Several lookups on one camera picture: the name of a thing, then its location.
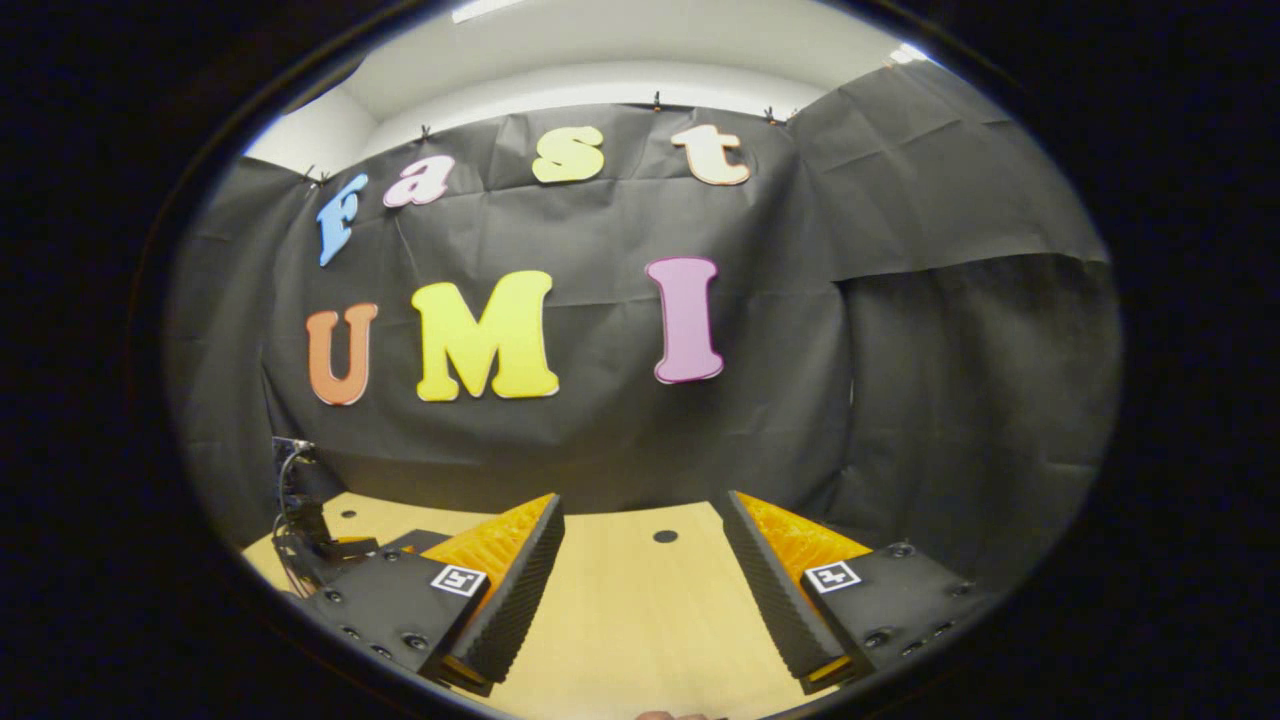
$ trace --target table surface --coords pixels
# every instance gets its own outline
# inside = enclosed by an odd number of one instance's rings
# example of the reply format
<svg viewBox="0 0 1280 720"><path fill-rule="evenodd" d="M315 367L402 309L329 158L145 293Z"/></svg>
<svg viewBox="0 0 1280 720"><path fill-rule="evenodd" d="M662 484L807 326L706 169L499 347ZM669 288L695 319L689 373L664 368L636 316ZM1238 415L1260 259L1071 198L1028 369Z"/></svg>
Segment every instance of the table surface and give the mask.
<svg viewBox="0 0 1280 720"><path fill-rule="evenodd" d="M343 518L355 511L352 518ZM324 506L334 537L389 542L410 530L457 534L493 515L343 493ZM669 543L654 533L675 530ZM244 551L289 592L264 537ZM507 680L477 702L530 720L675 716L749 720L835 692L805 696L769 639L710 503L566 515L564 541L538 615Z"/></svg>

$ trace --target white ceiling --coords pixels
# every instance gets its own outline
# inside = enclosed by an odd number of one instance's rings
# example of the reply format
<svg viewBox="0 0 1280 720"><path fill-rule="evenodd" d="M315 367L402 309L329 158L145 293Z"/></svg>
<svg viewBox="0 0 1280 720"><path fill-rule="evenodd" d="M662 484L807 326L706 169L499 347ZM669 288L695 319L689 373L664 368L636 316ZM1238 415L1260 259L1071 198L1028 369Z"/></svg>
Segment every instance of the white ceiling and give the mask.
<svg viewBox="0 0 1280 720"><path fill-rule="evenodd" d="M379 123L477 83L584 63L724 65L833 90L899 44L813 0L524 0L461 24L436 15L370 53L340 87Z"/></svg>

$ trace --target letter m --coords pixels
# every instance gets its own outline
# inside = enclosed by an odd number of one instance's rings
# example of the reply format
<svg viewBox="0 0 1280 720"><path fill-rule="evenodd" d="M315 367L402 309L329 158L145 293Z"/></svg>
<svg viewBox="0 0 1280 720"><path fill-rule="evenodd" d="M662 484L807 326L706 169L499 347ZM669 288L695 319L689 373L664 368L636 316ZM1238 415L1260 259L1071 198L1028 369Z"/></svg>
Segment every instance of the letter m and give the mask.
<svg viewBox="0 0 1280 720"><path fill-rule="evenodd" d="M457 286L435 283L419 288L412 304L422 316L422 382L417 396L428 402L456 400L458 383L448 361L472 397L484 395L485 380L498 356L493 391L498 397L545 397L559 389L559 378L547 368L543 345L543 297L552 277L538 270L504 275L493 288L476 322Z"/></svg>

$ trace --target screw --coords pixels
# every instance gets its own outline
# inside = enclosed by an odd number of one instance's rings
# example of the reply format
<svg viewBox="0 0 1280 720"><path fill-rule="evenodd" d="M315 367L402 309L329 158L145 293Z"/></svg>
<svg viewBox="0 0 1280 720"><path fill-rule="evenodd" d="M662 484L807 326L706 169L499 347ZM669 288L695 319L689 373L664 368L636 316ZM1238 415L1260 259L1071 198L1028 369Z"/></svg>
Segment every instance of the screw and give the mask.
<svg viewBox="0 0 1280 720"><path fill-rule="evenodd" d="M874 633L867 635L863 641L863 647L879 647L888 642L888 633L884 630L876 630Z"/></svg>

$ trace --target pink letter i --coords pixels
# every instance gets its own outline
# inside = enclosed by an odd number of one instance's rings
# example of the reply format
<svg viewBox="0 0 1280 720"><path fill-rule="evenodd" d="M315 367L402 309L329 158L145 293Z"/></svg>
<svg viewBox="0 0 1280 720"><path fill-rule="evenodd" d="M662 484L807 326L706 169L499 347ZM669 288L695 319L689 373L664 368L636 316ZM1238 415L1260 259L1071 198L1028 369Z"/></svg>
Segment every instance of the pink letter i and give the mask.
<svg viewBox="0 0 1280 720"><path fill-rule="evenodd" d="M707 286L716 263L707 258L663 258L644 269L662 295L664 355L653 369L658 382L687 383L714 378L724 359L712 350L712 320Z"/></svg>

